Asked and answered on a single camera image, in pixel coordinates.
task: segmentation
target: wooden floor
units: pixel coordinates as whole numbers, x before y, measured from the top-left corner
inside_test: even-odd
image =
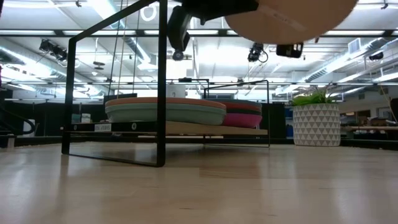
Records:
[[[148,150],[84,143],[77,151]],[[0,223],[388,224],[398,220],[398,152],[171,145],[163,168],[0,149]]]

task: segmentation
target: green plant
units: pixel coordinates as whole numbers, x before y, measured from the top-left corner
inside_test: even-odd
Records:
[[[303,106],[303,105],[309,105],[309,104],[317,104],[317,103],[332,103],[333,98],[330,97],[331,93],[328,94],[328,88],[329,85],[323,87],[323,88],[318,88],[317,86],[310,91],[309,95],[307,96],[296,96],[292,100],[293,106]]]

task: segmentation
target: potted plant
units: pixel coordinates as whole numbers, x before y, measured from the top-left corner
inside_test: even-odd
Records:
[[[293,99],[294,144],[298,146],[339,146],[340,112],[327,89],[316,87],[307,96]]]

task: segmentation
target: wooden shelf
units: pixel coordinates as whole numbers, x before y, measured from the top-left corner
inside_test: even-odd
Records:
[[[398,127],[393,126],[345,126],[341,127],[343,131],[357,131],[357,130],[375,130],[375,131],[398,131]]]
[[[181,122],[166,122],[166,134],[196,134],[196,135],[225,135],[225,134],[247,134],[267,135],[268,130],[235,128],[227,126],[214,126],[204,124],[191,124]]]
[[[127,123],[80,123],[72,124],[70,130],[72,130],[70,131],[71,133],[137,133],[155,135],[156,122],[137,121]],[[181,123],[173,121],[166,122],[166,135],[181,134],[197,136],[220,136],[228,134],[261,136],[267,135],[268,130]]]

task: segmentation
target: white label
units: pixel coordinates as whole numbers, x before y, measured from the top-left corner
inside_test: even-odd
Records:
[[[258,11],[263,12],[267,16],[271,16],[271,17],[293,27],[297,31],[307,30],[307,28],[305,28],[305,26],[299,24],[297,21],[289,18],[286,15],[283,15],[282,13],[276,11],[275,9],[271,9],[268,6],[265,6],[265,5],[259,6]]]
[[[96,124],[94,125],[94,132],[107,132],[112,130],[112,124]]]

